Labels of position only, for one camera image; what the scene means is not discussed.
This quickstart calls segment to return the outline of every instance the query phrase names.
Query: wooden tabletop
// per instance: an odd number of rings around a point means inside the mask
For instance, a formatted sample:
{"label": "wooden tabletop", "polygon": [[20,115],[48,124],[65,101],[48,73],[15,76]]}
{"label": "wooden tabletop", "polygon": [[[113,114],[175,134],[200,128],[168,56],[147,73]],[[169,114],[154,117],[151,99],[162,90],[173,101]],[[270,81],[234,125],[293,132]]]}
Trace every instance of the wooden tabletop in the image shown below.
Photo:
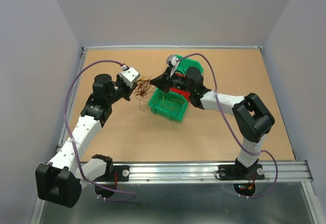
{"label": "wooden tabletop", "polygon": [[[112,59],[126,63],[146,77],[162,74],[171,54],[204,54],[212,63],[218,80],[219,93],[247,95],[256,93],[275,117],[275,125],[262,148],[269,150],[278,160],[293,160],[291,145],[269,82],[260,51],[257,49],[127,49],[89,50],[85,66],[97,60]],[[194,57],[204,68],[204,84],[214,89],[208,65]],[[86,71],[80,79],[74,104],[71,126],[77,119],[89,95],[97,74],[115,77],[121,69],[116,64],[98,64]],[[234,160],[239,146],[217,111],[188,106],[181,123],[151,112],[147,103],[132,95],[131,101],[121,99],[112,106],[113,112],[103,129],[95,136],[82,160],[94,154],[109,155],[114,161],[207,161]],[[235,119],[227,115],[232,128],[242,140]]]}

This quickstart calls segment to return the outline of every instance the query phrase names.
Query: red component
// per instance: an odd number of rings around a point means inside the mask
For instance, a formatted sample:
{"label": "red component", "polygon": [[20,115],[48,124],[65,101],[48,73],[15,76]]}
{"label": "red component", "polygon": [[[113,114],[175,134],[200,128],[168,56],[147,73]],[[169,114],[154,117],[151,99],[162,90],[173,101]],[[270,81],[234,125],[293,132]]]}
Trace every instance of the red component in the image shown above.
{"label": "red component", "polygon": [[178,71],[174,72],[174,74],[176,74],[176,75],[178,75],[178,76],[182,76],[182,77],[184,77],[184,75],[178,73]]}
{"label": "red component", "polygon": [[190,96],[189,92],[185,92],[177,88],[170,88],[170,91],[182,95],[189,102],[189,96]]}

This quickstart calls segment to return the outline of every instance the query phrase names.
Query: green plastic basket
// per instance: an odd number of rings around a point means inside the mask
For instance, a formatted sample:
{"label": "green plastic basket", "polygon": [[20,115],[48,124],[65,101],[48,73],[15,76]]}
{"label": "green plastic basket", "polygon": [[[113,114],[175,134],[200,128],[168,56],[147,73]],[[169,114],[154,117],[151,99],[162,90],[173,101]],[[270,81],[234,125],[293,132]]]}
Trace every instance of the green plastic basket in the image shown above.
{"label": "green plastic basket", "polygon": [[[180,55],[175,55],[178,59],[182,58],[182,56]],[[196,60],[191,60],[191,59],[184,59],[180,61],[180,64],[178,65],[178,68],[176,71],[181,72],[182,74],[184,74],[185,71],[187,71],[187,69],[189,67],[196,67],[200,70],[200,73],[203,73],[203,67],[200,65],[200,63]]]}
{"label": "green plastic basket", "polygon": [[180,94],[174,92],[164,93],[156,89],[148,105],[154,114],[165,116],[169,120],[181,122],[188,107],[188,101]]}

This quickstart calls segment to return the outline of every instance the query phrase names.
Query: red wire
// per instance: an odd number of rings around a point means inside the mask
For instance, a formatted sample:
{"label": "red wire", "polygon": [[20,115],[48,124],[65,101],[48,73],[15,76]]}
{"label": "red wire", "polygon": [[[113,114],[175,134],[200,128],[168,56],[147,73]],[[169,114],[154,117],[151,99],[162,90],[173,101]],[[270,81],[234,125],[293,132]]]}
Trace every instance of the red wire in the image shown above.
{"label": "red wire", "polygon": [[118,174],[117,174],[117,172],[114,172],[114,183],[116,184],[116,188],[117,188],[117,186],[118,186]]}
{"label": "red wire", "polygon": [[178,76],[182,76],[182,77],[185,77],[184,75],[180,74],[180,73],[177,73],[177,72],[174,72],[176,75]]}
{"label": "red wire", "polygon": [[255,174],[253,174],[253,177],[254,177],[254,181],[253,181],[253,184],[251,184],[251,187],[253,187],[255,184]]}

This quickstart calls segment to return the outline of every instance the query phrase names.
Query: gray wall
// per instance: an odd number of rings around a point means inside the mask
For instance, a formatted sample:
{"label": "gray wall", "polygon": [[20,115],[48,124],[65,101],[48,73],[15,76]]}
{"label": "gray wall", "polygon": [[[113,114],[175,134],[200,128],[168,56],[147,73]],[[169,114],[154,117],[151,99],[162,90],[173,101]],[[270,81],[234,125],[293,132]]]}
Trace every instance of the gray wall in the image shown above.
{"label": "gray wall", "polygon": [[0,0],[0,223],[26,224],[80,46],[56,0]]}
{"label": "gray wall", "polygon": [[289,0],[58,0],[82,46],[262,45]]}
{"label": "gray wall", "polygon": [[299,160],[326,213],[326,0],[290,0],[263,58]]}

